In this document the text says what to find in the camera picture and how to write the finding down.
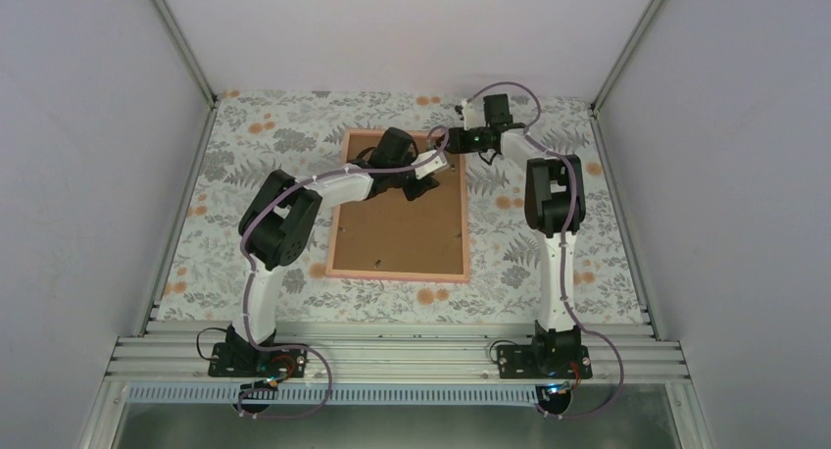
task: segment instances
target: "wire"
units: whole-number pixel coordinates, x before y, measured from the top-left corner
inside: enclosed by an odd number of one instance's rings
[[[294,360],[294,358],[287,354],[282,354],[280,356],[275,356],[271,358],[272,364],[276,364],[277,361],[288,361],[288,366],[286,366],[286,377],[281,381],[288,380],[288,377],[294,374],[294,369],[297,366],[297,362]]]
[[[482,152],[479,152],[479,158],[481,158],[482,161],[485,162],[485,164],[489,167],[493,165],[493,161],[494,161],[494,159],[496,159],[497,155],[499,155],[499,152],[494,150],[494,154],[491,156],[490,160],[488,160],[487,158],[485,158],[484,155],[482,155]]]
[[[323,399],[315,405],[309,411],[297,414],[297,415],[261,415],[255,416],[257,414],[248,412],[242,408],[242,401],[248,395],[251,395],[255,391],[259,391],[260,389],[249,389],[243,391],[239,394],[239,398],[237,400],[237,410],[239,411],[240,416],[248,416],[250,418],[257,418],[260,420],[300,420],[302,418],[307,418],[315,413],[319,412],[329,401],[332,395],[332,387],[334,385],[334,380],[332,377],[332,367],[329,365],[326,358],[318,352],[315,348],[311,346],[307,346],[305,344],[280,344],[276,346],[262,346],[260,345],[257,340],[254,338],[254,335],[251,332],[251,321],[249,320],[249,310],[248,310],[248,298],[251,295],[251,287],[254,284],[254,278],[257,274],[257,262],[254,260],[254,257],[251,256],[251,253],[246,249],[246,245],[248,244],[248,239],[251,238],[251,233],[257,228],[257,225],[263,221],[263,219],[271,212],[273,212],[274,208],[281,203],[284,199],[290,196],[294,191],[309,185],[315,182],[317,179],[326,179],[328,177],[338,176],[338,175],[346,175],[346,174],[355,174],[355,173],[366,173],[368,175],[381,175],[381,174],[395,174],[395,173],[406,173],[409,171],[413,171],[416,168],[421,168],[429,163],[432,163],[437,157],[439,157],[447,148],[447,143],[450,140],[450,132],[449,130],[443,125],[437,125],[436,127],[432,128],[430,132],[427,134],[429,137],[432,135],[433,132],[436,130],[443,130],[445,136],[442,137],[441,145],[436,149],[435,153],[424,159],[423,161],[409,165],[407,167],[401,168],[361,168],[361,169],[348,169],[343,168],[340,170],[332,170],[330,172],[323,173],[321,175],[317,175],[315,177],[308,177],[306,179],[302,179],[291,186],[289,186],[286,190],[281,192],[277,197],[274,198],[248,225],[245,231],[242,233],[242,239],[239,241],[239,249],[242,252],[242,255],[248,260],[248,264],[251,267],[251,271],[248,274],[248,280],[245,282],[245,289],[242,293],[242,322],[243,328],[245,329],[245,336],[248,339],[248,343],[251,345],[252,348],[256,349],[257,351],[263,353],[270,353],[273,351],[280,351],[280,350],[300,350],[306,351],[310,354],[315,355],[320,362],[323,364],[323,367],[326,369],[326,392],[323,394]]]
[[[361,160],[363,160],[364,157],[367,155],[367,153],[371,152],[374,149],[375,149],[375,147],[367,147],[364,150],[361,150],[361,152],[359,152],[358,156],[355,157],[355,158],[360,158]]]
[[[491,356],[493,356],[493,354],[491,354],[491,353],[493,353],[493,347],[496,346],[499,343],[509,343],[509,344],[512,344],[513,346],[518,346],[518,344],[514,343],[513,341],[510,341],[509,339],[497,339],[496,341],[491,343],[491,345],[488,347],[488,359],[490,359],[491,362],[494,363],[494,364],[499,364],[499,361],[493,359],[491,357]]]
[[[580,386],[580,382],[583,380],[580,377],[580,367],[574,363],[568,363],[571,366],[571,370],[574,371],[574,386],[571,387],[571,390]]]
[[[578,414],[578,415],[557,415],[557,418],[558,418],[558,420],[577,420],[577,419],[581,419],[581,418],[585,418],[585,417],[599,415],[602,412],[608,410],[611,407],[611,404],[613,404],[615,401],[617,401],[617,399],[620,397],[620,392],[623,390],[623,380],[624,380],[623,358],[620,356],[620,351],[617,349],[616,346],[614,346],[614,343],[612,343],[611,340],[607,336],[605,336],[604,334],[602,334],[598,331],[586,328],[586,325],[583,324],[583,322],[581,322],[579,318],[577,318],[577,314],[574,313],[574,310],[571,308],[571,304],[568,303],[568,294],[565,291],[565,255],[567,253],[565,251],[565,248],[567,246],[566,243],[565,243],[565,235],[566,235],[566,232],[568,231],[568,226],[571,225],[571,220],[574,218],[574,213],[577,210],[577,175],[576,175],[576,172],[574,171],[574,165],[571,164],[571,162],[568,160],[568,158],[565,157],[565,155],[562,155],[560,153],[557,153],[557,152],[549,149],[545,145],[543,145],[540,142],[534,140],[531,137],[531,135],[529,134],[529,130],[531,129],[531,127],[533,125],[537,124],[537,122],[542,117],[543,107],[542,107],[542,104],[540,104],[540,98],[538,98],[537,95],[534,94],[534,92],[531,91],[524,84],[517,83],[515,81],[498,81],[496,83],[489,84],[489,85],[485,86],[484,88],[480,89],[479,91],[477,91],[475,94],[473,94],[473,96],[471,96],[467,99],[467,102],[469,103],[470,101],[477,98],[479,95],[481,95],[485,91],[487,91],[491,88],[495,88],[497,86],[515,86],[517,88],[522,89],[526,93],[528,93],[528,95],[531,97],[531,99],[533,99],[534,104],[537,106],[537,115],[536,115],[536,117],[534,117],[534,119],[530,123],[528,123],[528,125],[525,126],[525,130],[522,132],[523,137],[525,138],[525,140],[528,141],[528,143],[531,144],[531,146],[533,146],[537,150],[545,153],[546,155],[551,155],[553,157],[556,157],[558,160],[560,160],[565,165],[565,169],[568,171],[569,188],[571,190],[571,199],[568,203],[568,213],[565,216],[565,222],[562,224],[562,230],[560,232],[561,245],[562,245],[562,254],[561,254],[562,259],[561,259],[561,264],[560,264],[560,298],[562,300],[562,303],[565,305],[565,311],[571,317],[571,320],[574,322],[574,324],[576,324],[577,327],[580,328],[580,330],[582,332],[584,332],[586,334],[589,334],[589,335],[592,335],[592,336],[597,336],[598,338],[602,339],[606,344],[609,345],[611,351],[614,353],[614,357],[617,359],[617,367],[619,369],[619,377],[618,377],[618,381],[617,381],[617,388],[614,390],[614,393],[611,395],[611,398],[609,400],[607,400],[606,403],[604,403],[600,407],[598,407],[594,410],[591,410],[589,412],[581,413],[581,414]],[[543,415],[548,415],[548,412],[546,412],[542,407],[540,407],[539,404],[536,405],[536,408],[537,408],[537,411],[539,411]]]
[[[199,346],[199,337],[202,336],[202,333],[204,333],[205,331],[208,331],[209,329],[212,329],[214,331],[221,331],[223,333],[225,333],[227,330],[225,328],[220,328],[218,326],[208,326],[207,328],[203,329],[202,331],[196,333],[196,352],[199,353],[199,357],[204,359],[205,361],[213,362],[214,358],[213,357],[206,358],[205,355],[202,354],[202,348]]]

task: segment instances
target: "floral pattern fabric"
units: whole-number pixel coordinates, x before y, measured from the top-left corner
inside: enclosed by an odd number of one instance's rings
[[[163,320],[231,320],[240,313],[247,263],[237,224],[266,176],[339,167],[346,128],[428,130],[459,125],[460,97],[380,92],[230,91],[223,95],[165,288]],[[517,121],[534,114],[512,96]],[[583,163],[587,215],[574,260],[574,300],[586,323],[641,321],[586,103],[543,98],[532,135]],[[540,297],[540,257],[523,214],[524,172],[467,156],[471,279],[467,284],[324,276],[332,212],[320,212],[306,251],[282,282],[283,321],[529,323]]]

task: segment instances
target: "white wall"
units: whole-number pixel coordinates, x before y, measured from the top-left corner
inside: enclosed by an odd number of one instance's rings
[[[649,0],[168,0],[214,89],[594,99]]]
[[[831,446],[831,7],[669,0],[601,123],[718,447]]]
[[[0,0],[0,447],[77,444],[206,114],[149,0]]]

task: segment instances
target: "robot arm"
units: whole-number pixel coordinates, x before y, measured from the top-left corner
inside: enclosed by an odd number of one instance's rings
[[[353,164],[348,164],[346,167],[353,170],[359,169],[357,165]],[[281,187],[289,184],[287,182],[289,178],[290,176],[283,172],[274,172],[271,174],[260,190],[261,193],[266,191],[268,194],[260,200],[259,204],[267,204],[273,200],[279,191],[282,190]],[[255,246],[255,254],[253,257],[257,263],[257,274],[253,279],[251,291],[248,294],[247,310],[250,311],[249,326],[251,328],[251,334],[257,343],[263,343],[274,334],[274,315],[276,312],[277,297],[279,296],[279,287],[283,282],[285,273],[288,271],[287,268],[282,268],[281,266],[287,266],[293,262],[306,247],[318,211],[320,209],[331,209],[347,202],[363,201],[369,198],[373,183],[372,176],[364,173],[341,175],[320,181],[315,180],[306,187],[305,192],[300,192],[294,199],[294,205],[291,206],[291,211],[286,215],[282,225],[277,225],[276,231],[274,228],[270,228],[261,234],[253,235],[254,238],[252,241],[259,239],[261,244],[266,244],[259,250],[256,249],[256,243],[251,245]],[[251,219],[259,214],[259,210],[256,208],[257,204],[258,199],[255,199],[255,202],[252,203],[252,206],[248,210],[249,212],[246,213],[243,223],[240,225],[240,230],[245,230]],[[277,212],[274,213],[273,219],[275,221],[279,219]],[[269,235],[270,238],[265,238],[266,241],[263,241],[263,237],[266,235]],[[274,261],[278,261],[276,258],[271,258],[268,264],[261,259],[263,257],[266,261],[269,260],[269,256],[264,251],[267,248],[270,248],[272,255],[279,255],[282,244],[291,248],[292,253],[296,251],[297,255],[289,254],[287,258],[283,258],[282,263],[279,265],[274,264]],[[243,331],[244,326],[245,324],[243,323],[243,317],[241,315],[234,319],[233,327],[241,337],[245,337]]]
[[[559,158],[541,152],[523,133],[512,130],[524,128],[524,125],[513,122],[507,95],[486,96],[483,100],[483,115],[466,101],[457,106],[464,124],[463,127],[450,129],[447,151],[478,152],[488,165],[493,163],[496,155],[503,155],[525,168],[525,219],[537,238],[542,275],[540,308],[531,345],[505,346],[511,349],[506,353],[509,356],[507,362],[500,363],[500,375],[508,378],[574,376],[573,370],[569,375],[570,366],[575,363],[582,365],[583,358],[588,354],[582,346],[579,327],[566,312],[561,291],[563,287],[565,296],[572,298],[574,246],[580,223],[586,215],[580,159],[576,155],[565,156],[576,174],[577,205],[563,236],[561,231],[571,198],[571,183],[565,164]],[[483,154],[489,151],[493,151],[493,155],[488,159]],[[533,361],[534,369],[525,367],[521,374],[506,373],[506,367],[515,370],[523,366],[519,360],[511,358],[517,355],[521,356],[520,360]],[[584,377],[591,375],[588,365],[580,368]]]
[[[270,353],[260,353],[249,343],[246,317],[251,338],[261,346],[272,345],[279,287],[285,266],[292,264],[306,248],[318,211],[347,202],[363,201],[390,188],[404,191],[408,200],[415,200],[439,185],[433,174],[449,166],[443,153],[434,150],[411,152],[416,144],[403,130],[389,128],[367,160],[362,156],[343,167],[343,174],[316,176],[297,180],[277,170],[269,175],[255,196],[239,225],[243,235],[257,217],[262,220],[251,228],[245,250],[255,262],[256,274],[250,277],[244,294],[243,311],[233,320],[224,343],[215,345],[209,366],[211,376],[250,376],[272,373]],[[378,169],[404,169],[392,171]],[[263,216],[279,196],[285,198]]]

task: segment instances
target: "cork board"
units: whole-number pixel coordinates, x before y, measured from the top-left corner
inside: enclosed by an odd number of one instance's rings
[[[347,129],[343,161],[377,145],[383,130]],[[426,133],[408,131],[419,151]],[[326,275],[392,280],[469,282],[464,157],[447,154],[451,169],[439,187],[408,201],[401,189],[334,210]]]

